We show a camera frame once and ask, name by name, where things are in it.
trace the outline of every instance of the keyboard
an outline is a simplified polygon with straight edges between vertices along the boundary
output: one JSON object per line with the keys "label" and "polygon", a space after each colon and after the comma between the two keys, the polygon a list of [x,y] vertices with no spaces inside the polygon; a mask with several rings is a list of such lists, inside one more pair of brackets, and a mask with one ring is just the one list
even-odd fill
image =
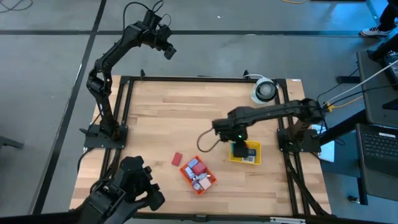
{"label": "keyboard", "polygon": [[398,140],[377,134],[362,133],[364,155],[398,161]]}

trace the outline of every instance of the red block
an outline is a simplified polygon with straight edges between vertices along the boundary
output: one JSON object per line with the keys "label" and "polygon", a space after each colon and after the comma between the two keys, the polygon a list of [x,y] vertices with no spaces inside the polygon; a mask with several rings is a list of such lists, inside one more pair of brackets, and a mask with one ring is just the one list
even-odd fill
{"label": "red block", "polygon": [[192,167],[192,170],[196,175],[199,175],[206,171],[206,166],[203,163],[199,162]]}
{"label": "red block", "polygon": [[172,164],[175,165],[175,166],[180,165],[181,158],[182,158],[182,154],[176,152],[174,154],[174,158],[173,158]]}

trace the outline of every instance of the white label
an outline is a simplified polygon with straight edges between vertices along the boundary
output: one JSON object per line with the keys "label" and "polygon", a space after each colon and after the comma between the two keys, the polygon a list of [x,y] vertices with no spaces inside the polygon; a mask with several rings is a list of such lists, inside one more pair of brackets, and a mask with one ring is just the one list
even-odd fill
{"label": "white label", "polygon": [[396,138],[396,136],[393,134],[379,133],[379,135],[384,136],[384,137]]}
{"label": "white label", "polygon": [[254,162],[254,156],[247,156],[246,158],[242,158],[242,162]]}

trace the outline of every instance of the laptop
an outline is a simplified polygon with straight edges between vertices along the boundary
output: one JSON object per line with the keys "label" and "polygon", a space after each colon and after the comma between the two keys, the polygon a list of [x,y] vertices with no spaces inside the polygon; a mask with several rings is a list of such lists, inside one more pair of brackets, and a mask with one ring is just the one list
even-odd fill
{"label": "laptop", "polygon": [[398,130],[357,124],[356,134],[366,192],[398,201]]}

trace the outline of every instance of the person's foot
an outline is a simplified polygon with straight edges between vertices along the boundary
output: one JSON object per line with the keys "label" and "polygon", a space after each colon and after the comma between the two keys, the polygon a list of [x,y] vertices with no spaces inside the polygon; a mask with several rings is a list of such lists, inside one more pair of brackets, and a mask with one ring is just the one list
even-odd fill
{"label": "person's foot", "polygon": [[390,50],[387,54],[388,54],[388,56],[393,57],[393,56],[397,56],[398,52],[396,52],[395,50]]}
{"label": "person's foot", "polygon": [[361,35],[365,37],[385,37],[387,36],[392,30],[389,31],[381,31],[378,27],[372,27],[368,29],[364,29],[361,31]]}

